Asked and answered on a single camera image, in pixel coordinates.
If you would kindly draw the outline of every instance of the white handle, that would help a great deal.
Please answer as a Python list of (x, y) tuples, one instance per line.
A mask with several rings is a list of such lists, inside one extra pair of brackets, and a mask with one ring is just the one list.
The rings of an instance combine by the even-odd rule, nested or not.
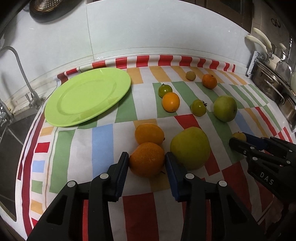
[(264, 41), (266, 42), (267, 44), (267, 49), (268, 51), (271, 51), (272, 49), (272, 46), (271, 46), (271, 42), (269, 41), (268, 37), (266, 37), (266, 35), (259, 29), (257, 28), (253, 28), (254, 32), (257, 33), (260, 37), (262, 37), (264, 39)]
[(280, 47), (280, 49), (283, 50), (283, 51), (286, 51), (286, 50), (287, 50), (286, 46), (283, 45), (282, 43), (279, 43), (279, 47)]
[(266, 46), (259, 39), (255, 38), (252, 35), (247, 35), (246, 38), (249, 39), (250, 41), (256, 43), (256, 44), (259, 44), (263, 48), (263, 50), (264, 50), (264, 55), (265, 55), (264, 57), (267, 58), (267, 49), (266, 49)]

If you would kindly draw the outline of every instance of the silver screw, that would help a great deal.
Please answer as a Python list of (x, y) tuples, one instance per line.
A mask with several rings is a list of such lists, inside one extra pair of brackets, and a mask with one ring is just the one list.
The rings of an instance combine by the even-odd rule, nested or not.
[(192, 173), (187, 173), (187, 174), (185, 175), (185, 177), (186, 177), (187, 179), (193, 179), (193, 178), (194, 178), (194, 175), (193, 175)]
[(225, 181), (220, 181), (219, 182), (219, 185), (221, 186), (221, 187), (226, 187), (227, 186), (227, 182), (225, 182)]
[(68, 183), (67, 183), (67, 186), (68, 187), (74, 187), (75, 186), (75, 182), (74, 181), (69, 181)]
[(107, 174), (107, 173), (102, 173), (101, 175), (100, 175), (100, 178), (101, 179), (107, 179), (109, 177), (109, 175)]

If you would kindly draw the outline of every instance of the brown cabinet door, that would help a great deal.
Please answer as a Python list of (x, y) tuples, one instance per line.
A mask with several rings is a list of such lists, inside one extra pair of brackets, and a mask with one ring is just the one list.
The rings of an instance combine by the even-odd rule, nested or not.
[(206, 8), (230, 19), (249, 33), (252, 28), (252, 0), (206, 0)]

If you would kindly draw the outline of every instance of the green stripe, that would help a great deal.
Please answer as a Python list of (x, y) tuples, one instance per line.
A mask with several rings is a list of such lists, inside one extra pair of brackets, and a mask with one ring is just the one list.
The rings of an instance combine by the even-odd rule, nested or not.
[(241, 87), (253, 98), (258, 106), (262, 106), (261, 103), (255, 98), (255, 96), (244, 85), (241, 85)]
[(252, 84), (249, 84), (249, 86), (257, 93), (257, 95), (259, 95), (260, 96), (260, 98), (266, 103), (266, 104), (268, 104), (268, 101), (267, 101), (267, 99), (265, 99), (265, 97), (263, 96), (263, 94), (261, 93), (261, 91), (256, 87), (256, 86), (254, 86), (254, 85), (252, 85)]
[(130, 88), (126, 95), (118, 102), (115, 123), (136, 120), (137, 113), (135, 103), (133, 101), (133, 93)]
[(223, 146), (229, 156), (229, 159), (231, 161), (232, 164), (242, 160), (244, 158), (244, 156), (236, 151), (233, 151), (230, 147), (229, 147), (229, 139), (232, 136), (232, 132), (230, 130), (230, 127), (227, 123), (224, 123), (220, 120), (218, 120), (213, 112), (207, 112), (211, 122), (213, 123), (213, 126), (216, 130), (216, 132), (218, 133), (218, 136), (220, 137)]
[(225, 89), (224, 87), (223, 87), (223, 85), (222, 84), (220, 84), (220, 83), (218, 83), (218, 86), (227, 94), (227, 95), (229, 95), (229, 96), (232, 96), (234, 99), (235, 99), (235, 101), (236, 101), (236, 103), (237, 103), (237, 108), (238, 109), (244, 109), (244, 106), (243, 106), (243, 104), (240, 102), (240, 101), (238, 101), (227, 89)]
[(210, 100), (214, 103), (215, 100), (219, 97), (215, 91), (210, 90), (206, 87), (203, 86), (202, 82), (195, 82), (196, 85), (202, 90), (203, 93), (205, 93), (205, 95), (207, 95), (207, 97), (210, 98)]
[(162, 99), (158, 95), (158, 89), (161, 86), (161, 83), (152, 83), (155, 93), (155, 100), (156, 100), (156, 109), (157, 109), (157, 118), (169, 117), (169, 116), (176, 116), (177, 113), (169, 113), (166, 112), (161, 104)]
[(32, 180), (31, 191), (42, 194), (43, 182)]
[(52, 161), (49, 191), (59, 193), (68, 181), (70, 148), (75, 130), (59, 131)]
[(90, 129), (90, 128), (94, 128), (96, 127), (97, 125), (97, 122), (98, 122), (98, 116), (88, 120), (88, 121), (85, 121), (81, 124), (79, 124), (78, 128), (77, 129)]
[(193, 101), (198, 98), (193, 93), (193, 91), (189, 88), (189, 86), (184, 81), (172, 82), (173, 86), (181, 95), (182, 99), (186, 102), (186, 104), (191, 107)]
[(277, 128), (279, 130), (281, 130), (281, 127), (279, 125), (279, 123), (277, 122), (276, 118), (274, 117), (273, 113), (271, 112), (271, 110), (268, 108), (267, 105), (263, 106), (263, 109), (267, 112), (267, 114), (270, 116), (270, 118), (272, 119), (272, 121), (275, 123), (275, 125), (277, 126)]
[(243, 98), (244, 101), (247, 102), (247, 104), (249, 105), (249, 107), (255, 107), (253, 102), (239, 89), (238, 86), (236, 85), (230, 85), (238, 94), (240, 97)]

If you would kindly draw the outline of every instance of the red and white striped border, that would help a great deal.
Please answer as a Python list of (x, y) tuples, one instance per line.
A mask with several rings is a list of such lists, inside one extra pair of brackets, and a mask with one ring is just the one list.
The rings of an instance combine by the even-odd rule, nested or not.
[(235, 64), (221, 62), (217, 60), (173, 55), (143, 55), (112, 58), (96, 61), (90, 64), (82, 65), (74, 69), (67, 70), (57, 75), (57, 78), (63, 83), (73, 74), (82, 73), (92, 69), (112, 67), (118, 69), (127, 69), (133, 67), (148, 66), (192, 66), (199, 68), (217, 69), (225, 72), (234, 72)]

